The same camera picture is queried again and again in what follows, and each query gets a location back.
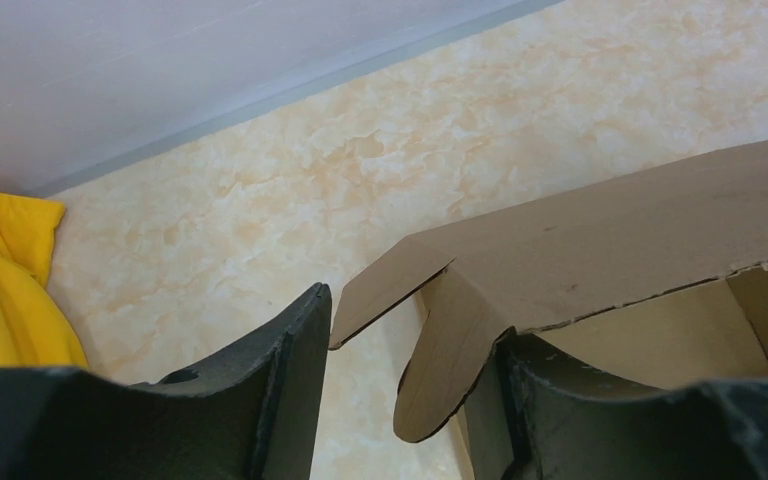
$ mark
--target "open cardboard box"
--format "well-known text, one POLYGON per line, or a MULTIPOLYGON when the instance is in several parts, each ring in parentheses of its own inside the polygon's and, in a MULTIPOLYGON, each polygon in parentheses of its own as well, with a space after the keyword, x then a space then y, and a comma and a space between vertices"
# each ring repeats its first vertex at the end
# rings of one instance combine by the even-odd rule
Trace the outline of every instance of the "open cardboard box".
POLYGON ((346 286, 331 348, 417 291, 394 417, 410 442, 512 334, 664 389, 768 376, 768 141, 410 235, 346 286))

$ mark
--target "marble pattern tabletop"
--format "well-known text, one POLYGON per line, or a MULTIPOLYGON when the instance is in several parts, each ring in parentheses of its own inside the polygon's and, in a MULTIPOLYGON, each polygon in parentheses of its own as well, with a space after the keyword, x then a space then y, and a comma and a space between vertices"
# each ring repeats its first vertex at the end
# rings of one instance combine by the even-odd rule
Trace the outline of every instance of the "marble pattern tabletop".
MULTIPOLYGON (((157 380, 405 234, 768 139, 768 0, 567 0, 72 188, 50 291, 157 380)), ((410 304, 330 355, 315 479, 460 478, 392 433, 410 304)))

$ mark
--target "torn cardboard edge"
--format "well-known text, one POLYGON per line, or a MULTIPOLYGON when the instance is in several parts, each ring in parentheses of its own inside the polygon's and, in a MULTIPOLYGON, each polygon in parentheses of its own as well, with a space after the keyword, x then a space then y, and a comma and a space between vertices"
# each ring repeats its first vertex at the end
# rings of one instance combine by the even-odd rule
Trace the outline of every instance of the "torn cardboard edge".
POLYGON ((417 442, 495 344, 768 264, 768 141, 711 152, 410 235, 346 286, 339 348, 437 278, 394 428, 417 442))

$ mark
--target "marble floor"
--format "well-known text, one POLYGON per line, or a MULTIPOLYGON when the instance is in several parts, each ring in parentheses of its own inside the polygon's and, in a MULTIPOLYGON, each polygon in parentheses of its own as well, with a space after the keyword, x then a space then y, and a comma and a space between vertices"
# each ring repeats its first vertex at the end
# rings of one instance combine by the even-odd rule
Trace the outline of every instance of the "marble floor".
MULTIPOLYGON (((95 371, 157 380, 405 234, 764 139, 768 0, 566 0, 54 196, 50 291, 95 371)), ((313 478, 461 478, 392 433, 417 330, 330 355, 313 478)))

